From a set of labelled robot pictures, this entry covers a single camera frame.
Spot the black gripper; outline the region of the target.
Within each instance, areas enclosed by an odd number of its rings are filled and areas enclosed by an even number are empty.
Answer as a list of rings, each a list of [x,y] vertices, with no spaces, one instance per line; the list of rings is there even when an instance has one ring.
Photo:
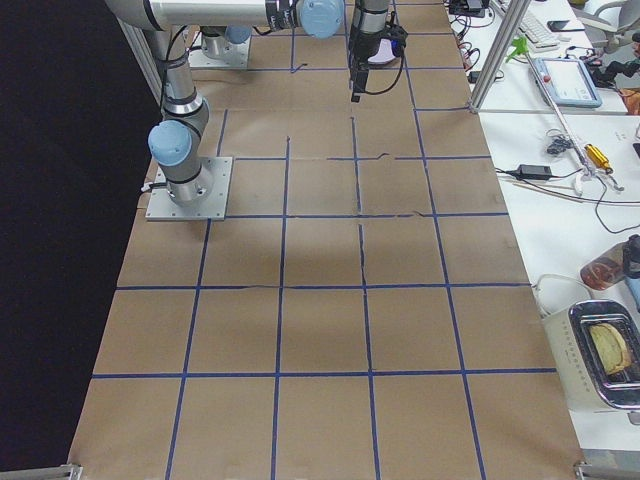
[[[390,41],[395,57],[404,56],[408,34],[389,9],[389,0],[355,2],[348,43],[352,103],[358,103],[366,94],[368,62],[378,52],[382,40]]]

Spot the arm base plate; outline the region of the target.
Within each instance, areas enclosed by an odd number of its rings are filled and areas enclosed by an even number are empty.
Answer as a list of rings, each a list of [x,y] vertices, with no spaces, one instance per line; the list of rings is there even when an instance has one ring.
[[[199,157],[198,176],[183,184],[166,180],[158,169],[150,188],[146,219],[149,221],[224,221],[227,212],[232,157]]]
[[[246,70],[251,39],[233,44],[224,37],[200,36],[189,53],[192,70]]]

